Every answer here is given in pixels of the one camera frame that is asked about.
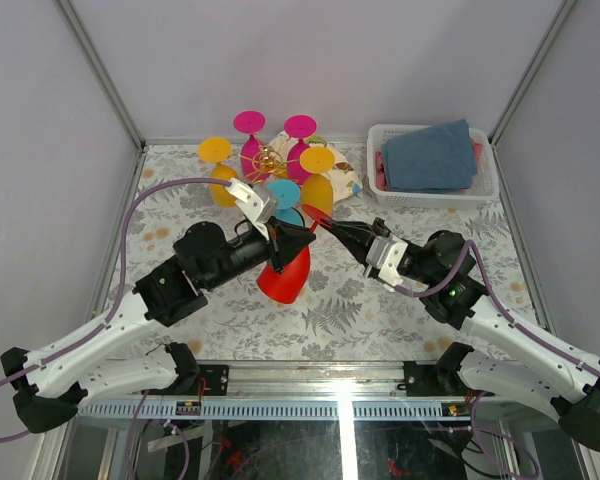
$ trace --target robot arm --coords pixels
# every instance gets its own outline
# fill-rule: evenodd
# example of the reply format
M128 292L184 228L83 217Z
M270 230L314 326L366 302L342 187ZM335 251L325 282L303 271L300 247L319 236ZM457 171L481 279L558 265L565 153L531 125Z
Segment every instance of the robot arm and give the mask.
M272 217L277 200L264 187L233 179L227 190L246 217L236 225L234 238L227 241L215 223L196 223L174 243L175 255L123 297L108 323L105 312L46 347L12 348L1 356L7 376L34 367L12 382L16 411L30 432L55 428L97 399L144 389L189 390L200 369L186 345L172 343L136 360L105 359L206 306L203 290L220 287L265 262L280 272L315 240L308 229ZM246 231L238 233L243 224ZM71 351L57 356L69 347Z
M600 451L600 378L594 373L600 373L600 358L492 298L485 285L469 276L476 260L466 255L469 246L460 234L440 231L421 247L394 236L381 219L373 225L331 219L320 223L365 266L365 276L391 291L419 298L435 320L486 340L517 359L497 361L454 343L436 365L440 384L451 392L463 386L525 404L556 420L574 440ZM430 288L412 292L403 285L403 277ZM566 361L556 351L577 362Z

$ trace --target folded towel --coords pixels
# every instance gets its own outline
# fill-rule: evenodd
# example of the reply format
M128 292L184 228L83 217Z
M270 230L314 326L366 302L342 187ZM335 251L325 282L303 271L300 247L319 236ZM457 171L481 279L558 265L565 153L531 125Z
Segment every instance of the folded towel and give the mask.
M381 148L389 190L444 193L471 187L478 173L466 120L387 141Z

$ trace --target plastic basket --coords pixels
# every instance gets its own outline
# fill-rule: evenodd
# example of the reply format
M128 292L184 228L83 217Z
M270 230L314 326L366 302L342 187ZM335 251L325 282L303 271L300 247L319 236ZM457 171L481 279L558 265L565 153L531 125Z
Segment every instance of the plastic basket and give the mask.
M478 173L473 177L471 188L452 193L402 193L385 192L376 188L375 152L394 137L427 128L427 125L374 125L369 129L367 139L367 176L369 188L380 205L402 205L427 208L475 208L499 195L498 173L489 139L483 131L469 129L471 138L483 145Z

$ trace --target patterned table surface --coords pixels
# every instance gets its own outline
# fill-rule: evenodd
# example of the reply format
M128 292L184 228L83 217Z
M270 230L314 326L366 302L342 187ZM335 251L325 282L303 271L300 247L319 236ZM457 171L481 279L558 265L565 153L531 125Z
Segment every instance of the patterned table surface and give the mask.
M364 171L364 144L338 144L338 148L359 172ZM203 164L196 152L196 146L151 146L138 191L166 180L208 175L211 166ZM518 313L534 318L499 201L473 210L384 207L363 191L337 203L333 212L336 220L370 223L376 216L384 218L400 237L420 244L441 229L473 238L500 298ZM214 205L204 185L154 194L132 217L125 288L131 289L171 256L173 242L193 223L213 220L231 238L240 218L236 208ZM261 269L256 269L208 293L206 308L121 349L117 357L140 356L157 344L178 341L186 342L196 357L214 360L435 360L456 339L503 356L495 347L434 321L417 300L390 293L376 281L363 278L362 267L324 231L318 231L311 246L311 262L309 281L293 305L276 303L260 292L255 280ZM109 299L117 288L117 275L118 271Z

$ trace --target toy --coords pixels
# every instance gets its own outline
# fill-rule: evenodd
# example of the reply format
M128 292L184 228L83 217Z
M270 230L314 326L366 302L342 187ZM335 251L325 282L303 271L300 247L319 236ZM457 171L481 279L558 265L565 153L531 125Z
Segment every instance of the toy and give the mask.
M269 184L271 191L278 197L280 205L275 215L278 219L293 225L303 225L304 220L294 206L312 205L330 213L333 209L333 188L327 178L321 174L334 166L335 157L327 148L326 142L316 135L318 125L307 115L294 115L284 124L289 136L278 148L267 145L258 133L264 128L266 119L260 112L247 110L236 115L234 128L248 135L242 146L240 166L244 178L252 184L267 181L271 176L276 180ZM324 146L309 145L311 139L320 139ZM288 154L286 143L296 139ZM219 180L239 178L238 172L224 165L232 155L231 144L222 137L211 137L200 144L198 154L203 162L215 163L211 177ZM235 205L235 197L221 185L211 187L211 196L216 205L229 208Z

